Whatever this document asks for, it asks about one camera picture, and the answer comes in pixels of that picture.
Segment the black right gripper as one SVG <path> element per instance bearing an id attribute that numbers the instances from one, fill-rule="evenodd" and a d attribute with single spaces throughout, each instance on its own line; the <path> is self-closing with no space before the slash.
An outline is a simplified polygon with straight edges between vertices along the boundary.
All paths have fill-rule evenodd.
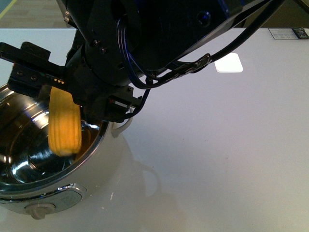
<path id="1" fill-rule="evenodd" d="M 133 96 L 130 86 L 118 87 L 98 79 L 77 50 L 64 66 L 49 61 L 50 51 L 24 42 L 21 48 L 0 44 L 0 57 L 13 63 L 8 80 L 10 90 L 37 98 L 47 86 L 72 95 L 92 120 L 123 122 L 139 113 L 142 97 Z"/>

